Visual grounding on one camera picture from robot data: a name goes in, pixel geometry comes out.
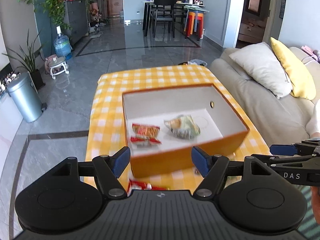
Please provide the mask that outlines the red long snack packet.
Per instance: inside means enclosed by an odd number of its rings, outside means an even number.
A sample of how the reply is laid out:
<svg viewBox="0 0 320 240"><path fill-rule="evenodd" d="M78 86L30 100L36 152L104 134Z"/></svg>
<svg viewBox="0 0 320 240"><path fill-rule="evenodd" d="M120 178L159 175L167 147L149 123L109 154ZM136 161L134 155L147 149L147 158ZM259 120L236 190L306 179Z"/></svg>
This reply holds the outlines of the red long snack packet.
<svg viewBox="0 0 320 240"><path fill-rule="evenodd" d="M130 179L127 188L127 195L129 196L133 190L166 191L168 188L158 187L151 185L150 183Z"/></svg>

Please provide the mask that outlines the beige sofa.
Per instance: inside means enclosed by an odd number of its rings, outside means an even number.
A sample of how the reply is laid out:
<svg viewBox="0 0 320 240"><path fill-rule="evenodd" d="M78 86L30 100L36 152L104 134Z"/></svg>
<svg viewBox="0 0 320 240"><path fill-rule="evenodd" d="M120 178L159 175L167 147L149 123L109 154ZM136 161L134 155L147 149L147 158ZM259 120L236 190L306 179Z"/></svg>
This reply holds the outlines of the beige sofa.
<svg viewBox="0 0 320 240"><path fill-rule="evenodd" d="M234 52L235 48L226 48L209 70L242 107L267 145L292 144L308 139L305 127L319 96L313 100L291 95L277 99L229 57Z"/></svg>

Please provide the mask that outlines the yellow checkered tablecloth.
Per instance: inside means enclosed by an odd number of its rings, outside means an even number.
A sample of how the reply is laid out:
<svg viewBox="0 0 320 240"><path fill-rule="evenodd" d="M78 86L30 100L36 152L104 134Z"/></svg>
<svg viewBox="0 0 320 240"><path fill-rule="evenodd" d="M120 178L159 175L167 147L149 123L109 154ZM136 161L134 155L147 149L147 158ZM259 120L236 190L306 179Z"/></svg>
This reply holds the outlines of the yellow checkered tablecloth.
<svg viewBox="0 0 320 240"><path fill-rule="evenodd" d="M128 70L111 74L104 74L98 81L94 96L87 144L87 160L99 155L114 155L126 143L124 127L122 94L130 91L167 88L175 86L214 84L249 127L249 133L240 147L232 155L232 160L242 161L252 154L268 155L269 149L263 138L233 99L228 90L203 66L167 66L148 69ZM127 187L129 180L137 180L151 185L168 188L170 190L194 191L202 181L202 177L195 173L195 166L171 173L136 178L133 176L131 164L120 177L120 183Z"/></svg>

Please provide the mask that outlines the small red snack packet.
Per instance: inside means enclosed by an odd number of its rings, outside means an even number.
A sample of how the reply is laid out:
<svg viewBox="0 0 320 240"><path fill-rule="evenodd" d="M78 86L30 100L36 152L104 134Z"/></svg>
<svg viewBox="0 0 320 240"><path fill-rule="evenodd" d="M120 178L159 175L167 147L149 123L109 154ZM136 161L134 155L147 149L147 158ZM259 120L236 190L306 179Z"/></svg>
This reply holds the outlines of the small red snack packet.
<svg viewBox="0 0 320 240"><path fill-rule="evenodd" d="M135 135L130 137L130 141L134 145L152 146L161 144L161 142L157 139L160 132L159 126L133 123L132 129Z"/></svg>

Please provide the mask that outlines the pale green snack bag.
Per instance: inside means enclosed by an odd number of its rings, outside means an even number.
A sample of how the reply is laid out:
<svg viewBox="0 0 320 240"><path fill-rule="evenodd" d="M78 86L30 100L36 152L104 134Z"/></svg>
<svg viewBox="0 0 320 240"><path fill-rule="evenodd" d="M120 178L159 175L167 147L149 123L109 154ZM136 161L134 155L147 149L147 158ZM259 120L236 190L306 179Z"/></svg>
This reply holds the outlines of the pale green snack bag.
<svg viewBox="0 0 320 240"><path fill-rule="evenodd" d="M164 120L164 125L176 138L184 140L194 139L201 134L191 115L179 115L171 120Z"/></svg>

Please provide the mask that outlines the yellow cushion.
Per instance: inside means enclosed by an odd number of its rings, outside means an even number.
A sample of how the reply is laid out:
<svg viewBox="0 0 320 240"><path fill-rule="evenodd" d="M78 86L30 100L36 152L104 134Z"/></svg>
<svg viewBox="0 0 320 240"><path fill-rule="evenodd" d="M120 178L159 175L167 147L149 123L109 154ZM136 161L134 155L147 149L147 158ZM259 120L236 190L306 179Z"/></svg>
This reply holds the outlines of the yellow cushion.
<svg viewBox="0 0 320 240"><path fill-rule="evenodd" d="M273 37L270 38L270 42L274 54L292 83L291 95L313 100L316 97L316 86L307 67L283 43Z"/></svg>

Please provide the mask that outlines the orange cardboard box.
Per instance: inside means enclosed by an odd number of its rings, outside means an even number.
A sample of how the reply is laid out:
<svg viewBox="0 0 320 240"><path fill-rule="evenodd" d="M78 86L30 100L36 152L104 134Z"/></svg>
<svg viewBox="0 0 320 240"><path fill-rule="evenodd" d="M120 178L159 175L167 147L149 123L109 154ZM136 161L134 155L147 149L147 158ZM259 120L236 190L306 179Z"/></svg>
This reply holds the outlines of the orange cardboard box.
<svg viewBox="0 0 320 240"><path fill-rule="evenodd" d="M249 133L212 83L125 92L122 102L136 178L191 168L194 146L209 155L232 155Z"/></svg>

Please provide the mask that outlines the small white stool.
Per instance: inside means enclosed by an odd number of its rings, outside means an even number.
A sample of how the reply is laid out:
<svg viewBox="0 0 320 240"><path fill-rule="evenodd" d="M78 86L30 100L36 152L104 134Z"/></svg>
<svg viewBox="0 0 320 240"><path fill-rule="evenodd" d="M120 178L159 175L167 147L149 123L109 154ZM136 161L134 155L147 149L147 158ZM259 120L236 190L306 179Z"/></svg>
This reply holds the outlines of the small white stool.
<svg viewBox="0 0 320 240"><path fill-rule="evenodd" d="M66 58L62 57L55 57L48 63L49 73L53 80L56 79L56 76L60 74L69 74L68 64Z"/></svg>

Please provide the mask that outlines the silver trash can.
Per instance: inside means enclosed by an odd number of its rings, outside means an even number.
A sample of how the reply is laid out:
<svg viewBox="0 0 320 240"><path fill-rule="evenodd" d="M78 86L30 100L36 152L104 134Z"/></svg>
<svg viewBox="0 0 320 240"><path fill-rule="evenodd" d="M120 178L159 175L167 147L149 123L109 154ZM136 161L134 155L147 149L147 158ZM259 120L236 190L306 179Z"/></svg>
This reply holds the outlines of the silver trash can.
<svg viewBox="0 0 320 240"><path fill-rule="evenodd" d="M25 122L36 121L47 109L28 72L24 72L7 85L7 93L13 99Z"/></svg>

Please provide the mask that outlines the potted long-leaf plant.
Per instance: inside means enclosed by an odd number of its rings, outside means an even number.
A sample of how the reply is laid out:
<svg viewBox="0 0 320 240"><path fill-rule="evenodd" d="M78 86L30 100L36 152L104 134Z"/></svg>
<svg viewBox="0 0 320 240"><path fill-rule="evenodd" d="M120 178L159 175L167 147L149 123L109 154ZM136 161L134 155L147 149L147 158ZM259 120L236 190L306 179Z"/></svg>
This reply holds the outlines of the potted long-leaf plant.
<svg viewBox="0 0 320 240"><path fill-rule="evenodd" d="M27 32L27 51L24 51L21 46L19 46L20 54L9 47L6 50L10 54L2 53L2 55L7 56L9 59L18 61L21 65L18 68L24 68L31 76L31 79L35 85L35 88L39 90L45 83L40 74L40 70L37 69L36 58L41 54L43 45L40 45L39 49L35 51L35 42L38 39L39 34L32 40L29 41L29 30Z"/></svg>

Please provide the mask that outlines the stacked orange plastic stools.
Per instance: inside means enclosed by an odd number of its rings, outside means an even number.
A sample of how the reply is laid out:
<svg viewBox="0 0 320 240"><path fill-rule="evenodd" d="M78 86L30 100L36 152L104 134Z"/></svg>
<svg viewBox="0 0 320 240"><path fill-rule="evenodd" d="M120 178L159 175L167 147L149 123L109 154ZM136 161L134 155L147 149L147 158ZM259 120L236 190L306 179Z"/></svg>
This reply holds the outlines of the stacked orange plastic stools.
<svg viewBox="0 0 320 240"><path fill-rule="evenodd" d="M198 41L203 38L204 13L202 12L190 11L187 13L184 27L185 38L190 37L193 33L196 33Z"/></svg>

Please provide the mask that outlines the grey drawer cabinet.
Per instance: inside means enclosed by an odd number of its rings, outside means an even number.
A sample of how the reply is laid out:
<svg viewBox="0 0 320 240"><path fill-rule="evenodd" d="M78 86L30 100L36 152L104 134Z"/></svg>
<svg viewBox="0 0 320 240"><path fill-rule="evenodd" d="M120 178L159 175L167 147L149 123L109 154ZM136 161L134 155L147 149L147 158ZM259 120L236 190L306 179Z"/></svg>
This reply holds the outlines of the grey drawer cabinet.
<svg viewBox="0 0 320 240"><path fill-rule="evenodd" d="M85 0L65 1L64 5L64 22L70 27L65 34L73 46L88 33L87 6Z"/></svg>

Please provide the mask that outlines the dining table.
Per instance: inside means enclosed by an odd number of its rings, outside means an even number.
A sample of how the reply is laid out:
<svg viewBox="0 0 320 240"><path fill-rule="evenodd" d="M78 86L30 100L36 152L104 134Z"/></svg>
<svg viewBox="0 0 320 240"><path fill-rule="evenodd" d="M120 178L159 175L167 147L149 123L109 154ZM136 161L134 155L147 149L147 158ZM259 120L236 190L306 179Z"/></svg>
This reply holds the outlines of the dining table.
<svg viewBox="0 0 320 240"><path fill-rule="evenodd" d="M189 37L192 32L198 34L198 40L202 38L204 14L209 11L204 8L204 5L194 5L190 3L183 3L177 1L175 4L155 4L153 1L144 1L144 15L143 15L143 34L147 37L148 32L151 32L153 37L157 30L157 25L163 23L168 26L168 32L175 36L175 23L180 19L180 25L183 31L188 31L186 37Z"/></svg>

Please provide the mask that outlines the black dining chair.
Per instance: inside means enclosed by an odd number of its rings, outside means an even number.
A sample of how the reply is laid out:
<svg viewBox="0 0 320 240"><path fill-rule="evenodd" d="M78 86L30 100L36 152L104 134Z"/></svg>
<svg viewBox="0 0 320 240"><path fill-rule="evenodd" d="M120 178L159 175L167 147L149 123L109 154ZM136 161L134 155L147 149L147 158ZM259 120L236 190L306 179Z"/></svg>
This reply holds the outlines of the black dining chair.
<svg viewBox="0 0 320 240"><path fill-rule="evenodd" d="M153 13L152 33L156 36L158 22L168 22L168 33L175 37L175 13L174 7L177 0L153 0L155 11Z"/></svg>

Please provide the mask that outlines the hanging green vine plant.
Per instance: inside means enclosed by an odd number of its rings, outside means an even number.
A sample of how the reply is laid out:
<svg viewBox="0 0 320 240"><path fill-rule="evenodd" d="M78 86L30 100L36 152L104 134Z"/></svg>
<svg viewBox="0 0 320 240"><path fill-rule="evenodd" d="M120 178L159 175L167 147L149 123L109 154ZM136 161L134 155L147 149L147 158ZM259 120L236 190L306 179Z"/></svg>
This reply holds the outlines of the hanging green vine plant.
<svg viewBox="0 0 320 240"><path fill-rule="evenodd" d="M65 23L65 2L81 1L87 2L87 0L45 0L41 3L43 12L48 12L48 16L51 22L57 27L61 26L63 29L71 29L70 24Z"/></svg>

